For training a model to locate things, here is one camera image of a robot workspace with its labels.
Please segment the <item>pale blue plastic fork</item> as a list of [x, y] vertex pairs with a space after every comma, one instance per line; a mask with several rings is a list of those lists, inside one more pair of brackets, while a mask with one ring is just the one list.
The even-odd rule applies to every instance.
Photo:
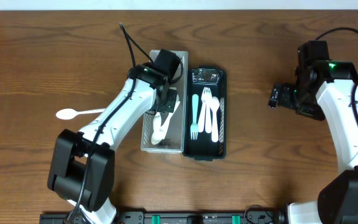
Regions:
[[190, 134], [191, 134], [191, 140], [194, 141], [197, 140], [198, 138], [198, 125], [197, 125], [198, 103], [199, 103], [199, 96], [197, 94], [193, 94], [191, 99], [192, 124], [190, 126]]

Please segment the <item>white spoon diagonal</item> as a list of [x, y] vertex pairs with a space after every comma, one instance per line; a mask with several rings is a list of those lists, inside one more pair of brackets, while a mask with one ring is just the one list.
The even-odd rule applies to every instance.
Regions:
[[153, 134], [151, 138], [152, 144], [158, 144], [160, 142], [161, 120], [161, 114], [157, 112], [153, 118]]

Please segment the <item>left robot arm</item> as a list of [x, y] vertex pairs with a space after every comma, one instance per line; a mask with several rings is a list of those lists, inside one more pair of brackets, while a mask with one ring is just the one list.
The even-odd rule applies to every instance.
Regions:
[[64, 129], [55, 141], [47, 187], [74, 209], [63, 223], [112, 223], [109, 199], [114, 185], [115, 153], [147, 111], [177, 108], [177, 71], [185, 73], [188, 52], [159, 50], [155, 59], [132, 67], [123, 89], [104, 111], [78, 132]]

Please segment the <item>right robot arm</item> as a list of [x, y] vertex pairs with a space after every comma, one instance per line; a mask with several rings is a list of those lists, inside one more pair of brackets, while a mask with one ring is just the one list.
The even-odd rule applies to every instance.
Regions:
[[276, 83], [268, 106], [327, 121], [339, 175], [318, 198], [291, 203], [282, 223], [358, 223], [358, 74], [352, 62], [331, 60], [324, 40], [298, 48], [296, 82]]

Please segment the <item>white spoon horizontal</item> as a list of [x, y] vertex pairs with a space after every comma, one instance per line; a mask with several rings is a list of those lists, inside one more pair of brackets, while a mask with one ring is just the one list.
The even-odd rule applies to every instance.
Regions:
[[93, 109], [93, 110], [77, 111], [77, 110], [74, 110], [73, 108], [65, 108], [65, 109], [62, 109], [62, 110], [56, 112], [55, 116], [58, 119], [69, 120], [69, 119], [73, 119], [76, 116], [81, 115], [81, 114], [102, 113], [104, 110], [105, 110], [104, 108], [100, 108], [100, 109]]

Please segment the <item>white spoon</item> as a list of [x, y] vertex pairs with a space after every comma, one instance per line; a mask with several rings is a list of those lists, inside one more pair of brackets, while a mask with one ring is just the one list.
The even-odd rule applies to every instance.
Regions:
[[210, 108], [213, 114], [212, 118], [212, 131], [211, 131], [211, 140], [212, 142], [217, 142], [219, 139], [218, 134], [218, 118], [217, 118], [217, 112], [219, 109], [219, 100], [217, 97], [213, 96], [211, 99]]
[[180, 105], [180, 97], [179, 97], [179, 95], [177, 95], [174, 110], [173, 110], [173, 112], [171, 112], [171, 113], [168, 114], [168, 117], [167, 117], [167, 119], [166, 119], [166, 121], [168, 122], [168, 124], [170, 123], [170, 120], [171, 120], [173, 114], [176, 112], [176, 110], [177, 110], [177, 108], [179, 107], [179, 105]]
[[163, 124], [161, 124], [160, 127], [160, 142], [165, 139], [169, 127], [168, 122], [165, 120]]

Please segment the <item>white fork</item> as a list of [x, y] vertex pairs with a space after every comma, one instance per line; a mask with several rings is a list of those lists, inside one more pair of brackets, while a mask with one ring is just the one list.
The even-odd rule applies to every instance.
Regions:
[[201, 105], [200, 117], [198, 119], [198, 132], [199, 133], [202, 133], [204, 131], [204, 125], [205, 125], [205, 119], [206, 119], [206, 105], [208, 102], [208, 98], [209, 98], [209, 88], [204, 87], [203, 92], [201, 94], [202, 105]]
[[212, 99], [212, 93], [209, 87], [205, 88], [204, 91], [204, 100], [206, 104], [206, 115], [205, 115], [205, 131], [207, 133], [211, 133], [212, 126], [211, 126], [211, 112], [210, 112], [210, 101]]

